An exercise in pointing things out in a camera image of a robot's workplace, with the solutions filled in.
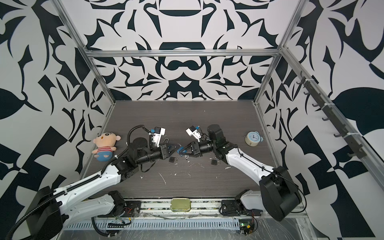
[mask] striped shirt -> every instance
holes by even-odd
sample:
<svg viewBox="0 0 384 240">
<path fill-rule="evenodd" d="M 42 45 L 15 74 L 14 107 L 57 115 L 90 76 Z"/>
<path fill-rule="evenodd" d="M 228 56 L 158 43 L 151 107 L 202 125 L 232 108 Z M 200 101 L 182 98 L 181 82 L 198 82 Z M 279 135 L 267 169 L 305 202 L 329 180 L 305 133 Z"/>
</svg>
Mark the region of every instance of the striped shirt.
<svg viewBox="0 0 384 240">
<path fill-rule="evenodd" d="M 99 147 L 98 149 L 97 149 L 97 152 L 99 153 L 99 152 L 112 152 L 112 149 L 111 149 L 111 147 Z"/>
</svg>

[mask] stuffed toy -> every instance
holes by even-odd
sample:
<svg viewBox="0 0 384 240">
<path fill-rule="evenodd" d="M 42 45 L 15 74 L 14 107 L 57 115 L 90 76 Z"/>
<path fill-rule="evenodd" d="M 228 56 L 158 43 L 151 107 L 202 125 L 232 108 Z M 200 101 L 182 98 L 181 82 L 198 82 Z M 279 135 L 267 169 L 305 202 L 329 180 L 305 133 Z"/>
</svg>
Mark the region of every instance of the stuffed toy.
<svg viewBox="0 0 384 240">
<path fill-rule="evenodd" d="M 96 154 L 94 157 L 101 162 L 110 160 L 113 155 L 112 152 L 116 151 L 115 143 L 120 139 L 120 136 L 116 136 L 116 134 L 111 132 L 105 132 L 97 136 L 93 140 L 93 143 L 98 147 L 92 151 L 93 154 Z"/>
</svg>

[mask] alarm clock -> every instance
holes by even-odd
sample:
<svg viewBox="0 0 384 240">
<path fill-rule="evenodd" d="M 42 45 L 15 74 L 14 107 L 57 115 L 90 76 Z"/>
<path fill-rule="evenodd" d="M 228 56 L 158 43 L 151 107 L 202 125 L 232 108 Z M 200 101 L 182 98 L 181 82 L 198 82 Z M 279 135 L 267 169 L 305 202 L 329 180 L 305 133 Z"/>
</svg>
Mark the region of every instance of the alarm clock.
<svg viewBox="0 0 384 240">
<path fill-rule="evenodd" d="M 263 138 L 260 136 L 259 132 L 249 132 L 245 137 L 245 142 L 251 147 L 255 147 L 262 142 Z"/>
</svg>

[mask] patterned backdrop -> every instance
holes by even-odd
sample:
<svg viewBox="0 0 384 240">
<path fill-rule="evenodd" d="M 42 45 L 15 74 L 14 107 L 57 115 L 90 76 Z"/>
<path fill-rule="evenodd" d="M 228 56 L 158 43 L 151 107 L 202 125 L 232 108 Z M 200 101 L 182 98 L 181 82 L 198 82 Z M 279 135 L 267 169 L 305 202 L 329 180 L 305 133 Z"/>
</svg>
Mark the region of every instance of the patterned backdrop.
<svg viewBox="0 0 384 240">
<path fill-rule="evenodd" d="M 384 2 L 310 0 L 288 46 L 383 158 Z M 260 106 L 319 239 L 383 239 L 384 192 L 282 59 Z"/>
<path fill-rule="evenodd" d="M 37 190 L 79 179 L 110 102 L 49 1 L 0 0 L 0 56 L 4 239 Z"/>
<path fill-rule="evenodd" d="M 277 48 L 298 0 L 66 0 L 90 50 Z M 253 99 L 271 58 L 98 58 L 117 100 Z"/>
</svg>

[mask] red wire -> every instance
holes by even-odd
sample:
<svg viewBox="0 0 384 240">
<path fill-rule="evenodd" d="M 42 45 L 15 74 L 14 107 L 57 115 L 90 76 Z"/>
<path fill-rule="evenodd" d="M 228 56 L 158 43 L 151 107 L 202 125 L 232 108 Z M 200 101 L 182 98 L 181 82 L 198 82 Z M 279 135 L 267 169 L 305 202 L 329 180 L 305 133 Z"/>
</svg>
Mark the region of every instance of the red wire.
<svg viewBox="0 0 384 240">
<path fill-rule="evenodd" d="M 129 207 L 125 207 L 125 208 L 123 208 L 123 209 L 129 209 L 129 211 L 127 212 L 127 215 L 128 215 L 129 212 L 132 210 L 132 209 L 130 209 Z"/>
</svg>

